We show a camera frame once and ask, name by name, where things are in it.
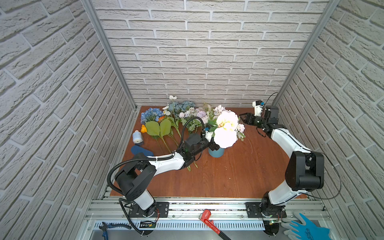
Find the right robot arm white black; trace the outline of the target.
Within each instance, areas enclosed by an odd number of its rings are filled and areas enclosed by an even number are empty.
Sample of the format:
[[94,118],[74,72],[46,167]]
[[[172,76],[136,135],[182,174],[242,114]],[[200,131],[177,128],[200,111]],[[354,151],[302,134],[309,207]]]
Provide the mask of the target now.
[[290,158],[285,180],[274,190],[266,192],[257,210],[264,218],[285,218],[287,203],[300,195],[321,189],[325,182],[325,154],[314,152],[299,142],[284,125],[278,123],[279,108],[256,102],[254,113],[244,113],[240,119],[244,124],[262,130],[262,137],[276,142]]

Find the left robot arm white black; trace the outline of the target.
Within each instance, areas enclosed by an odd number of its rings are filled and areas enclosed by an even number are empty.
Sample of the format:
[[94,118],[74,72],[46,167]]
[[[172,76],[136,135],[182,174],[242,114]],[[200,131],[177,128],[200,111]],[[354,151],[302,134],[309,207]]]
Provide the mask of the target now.
[[213,138],[209,138],[210,132],[206,131],[206,126],[200,117],[190,118],[183,126],[183,131],[193,120],[200,121],[202,131],[192,134],[187,140],[181,135],[181,140],[177,149],[169,155],[149,156],[140,153],[131,160],[121,162],[108,172],[107,184],[115,192],[122,195],[119,204],[127,218],[131,228],[142,236],[149,235],[151,230],[140,230],[130,218],[126,205],[135,204],[141,209],[145,217],[155,214],[155,223],[161,214],[157,208],[157,203],[147,190],[152,179],[162,173],[185,169],[196,160],[196,155],[201,154],[205,149],[218,150],[220,148]]

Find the white poppy flower stem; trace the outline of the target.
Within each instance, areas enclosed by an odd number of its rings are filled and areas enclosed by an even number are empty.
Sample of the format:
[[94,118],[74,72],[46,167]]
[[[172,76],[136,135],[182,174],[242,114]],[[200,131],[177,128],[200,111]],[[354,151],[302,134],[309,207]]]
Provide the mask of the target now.
[[178,102],[177,96],[169,96],[170,103],[163,108],[163,114],[170,119],[172,126],[176,129],[179,136],[181,136],[179,130],[180,117],[179,114],[182,111],[182,104]]

